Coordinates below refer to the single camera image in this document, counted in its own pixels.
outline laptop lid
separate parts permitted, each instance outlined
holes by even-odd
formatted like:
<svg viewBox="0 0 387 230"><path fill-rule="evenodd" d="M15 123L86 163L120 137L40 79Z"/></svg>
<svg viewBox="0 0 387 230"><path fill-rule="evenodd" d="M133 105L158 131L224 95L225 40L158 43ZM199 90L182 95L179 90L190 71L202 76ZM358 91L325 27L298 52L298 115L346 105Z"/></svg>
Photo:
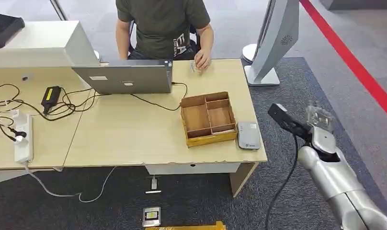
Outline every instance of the laptop lid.
<svg viewBox="0 0 387 230"><path fill-rule="evenodd" d="M117 60L108 65L72 69L100 94L171 92L169 60Z"/></svg>

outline wooden box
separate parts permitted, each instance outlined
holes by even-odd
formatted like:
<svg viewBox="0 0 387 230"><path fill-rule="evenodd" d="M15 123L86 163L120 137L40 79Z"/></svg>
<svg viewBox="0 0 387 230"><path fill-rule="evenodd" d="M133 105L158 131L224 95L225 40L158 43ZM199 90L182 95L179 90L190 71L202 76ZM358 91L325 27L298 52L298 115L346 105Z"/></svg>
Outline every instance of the wooden box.
<svg viewBox="0 0 387 230"><path fill-rule="evenodd" d="M181 116L188 147L234 140L237 136L228 92L183 98Z"/></svg>

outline person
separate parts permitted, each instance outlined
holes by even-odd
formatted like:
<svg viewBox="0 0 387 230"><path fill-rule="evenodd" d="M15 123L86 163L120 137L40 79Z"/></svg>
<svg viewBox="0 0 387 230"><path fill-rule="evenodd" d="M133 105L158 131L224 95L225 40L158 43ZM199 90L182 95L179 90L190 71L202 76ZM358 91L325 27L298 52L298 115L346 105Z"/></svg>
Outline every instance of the person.
<svg viewBox="0 0 387 230"><path fill-rule="evenodd" d="M121 59L194 59L197 69L209 67L214 32L203 0L116 0L116 7L115 35ZM133 20L137 45L128 55ZM190 26L200 35L197 53L190 45Z"/></svg>

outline white cable on floor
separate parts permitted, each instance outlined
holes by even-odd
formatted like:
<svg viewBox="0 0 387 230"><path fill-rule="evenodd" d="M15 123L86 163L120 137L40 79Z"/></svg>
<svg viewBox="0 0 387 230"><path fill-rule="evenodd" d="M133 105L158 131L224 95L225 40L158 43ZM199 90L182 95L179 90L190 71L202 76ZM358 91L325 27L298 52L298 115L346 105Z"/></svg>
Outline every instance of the white cable on floor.
<svg viewBox="0 0 387 230"><path fill-rule="evenodd" d="M105 181L104 181L104 183L103 183L103 185L102 185L101 193L99 194L99 196L98 196L97 198L95 198L95 199L93 199L93 200L81 200L80 196L82 195L82 193L80 193L80 195L79 195L79 197L78 197L78 200L79 200L80 202L82 202L82 203L90 203L90 202L93 202L93 201L99 199L99 198L102 196L102 193L103 193L103 190L104 190L104 186L105 186L105 184L106 184L106 182L107 182L107 179L109 179L109 176L112 174L112 172L113 172L113 170L114 170L115 168L117 168L117 166L114 166L114 167L112 168L112 170L110 171L110 173L107 175L107 177L106 177L106 179L105 179Z"/></svg>
<svg viewBox="0 0 387 230"><path fill-rule="evenodd" d="M105 187L105 184L106 184L107 180L109 179L109 177L110 177L110 175L112 174L113 170L114 170L115 168L117 168L117 166L114 166L114 167L112 168L112 170L110 171L110 173L107 175L107 177L106 177L106 179L105 179L105 181L104 181L104 183L103 183L103 185L102 185L102 190L101 190L101 193L99 194L99 196L97 196L97 197L96 197L95 199L93 199L93 200L81 200L80 196L82 195L82 193L76 193L76 194L72 194L72 195L60 195L60 194L55 194L55 193L50 192L50 191L47 189L47 187L44 185L44 183L40 180L40 178L38 178L36 175L34 175L34 174L29 170L29 168L28 168L28 162L26 162L26 163L24 164L24 167L26 168L26 172L27 172L30 176L32 176L34 179L36 179L36 180L40 183L40 185L43 187L43 189L44 189L48 194L50 194L50 195L52 195L52 196L57 196L57 197L73 197L73 196L78 196L78 200L79 200L80 202L82 202L82 203L90 203L90 202L93 202L93 201L99 199L99 198L102 196L102 194L103 194L103 190L104 190L104 187Z"/></svg>

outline dark gray carpet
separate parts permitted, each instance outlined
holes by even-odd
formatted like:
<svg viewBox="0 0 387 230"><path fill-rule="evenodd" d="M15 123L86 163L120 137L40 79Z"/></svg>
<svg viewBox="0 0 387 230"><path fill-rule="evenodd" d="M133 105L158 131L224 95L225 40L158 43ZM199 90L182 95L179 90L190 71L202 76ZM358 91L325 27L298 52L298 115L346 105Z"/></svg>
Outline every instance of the dark gray carpet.
<svg viewBox="0 0 387 230"><path fill-rule="evenodd" d="M102 197L90 204L76 198L46 194L26 175L0 183L1 229L142 229L142 208L160 206L162 225L212 224L222 220L228 230L263 229L265 211L274 192L286 177L295 153L291 135L267 115L271 103L281 103L300 120L309 99L320 100L333 113L327 98L303 58L284 58L278 65L281 85L251 88L269 161L260 164L233 199L227 174L168 175L159 178L161 194L146 195L149 178L144 167L115 169ZM341 124L335 131L338 146L363 181L369 195L387 214L385 202ZM94 198L111 168L65 169L36 172L53 192L84 191L84 199ZM271 229L338 229L333 215L307 172L294 172L273 209Z"/></svg>

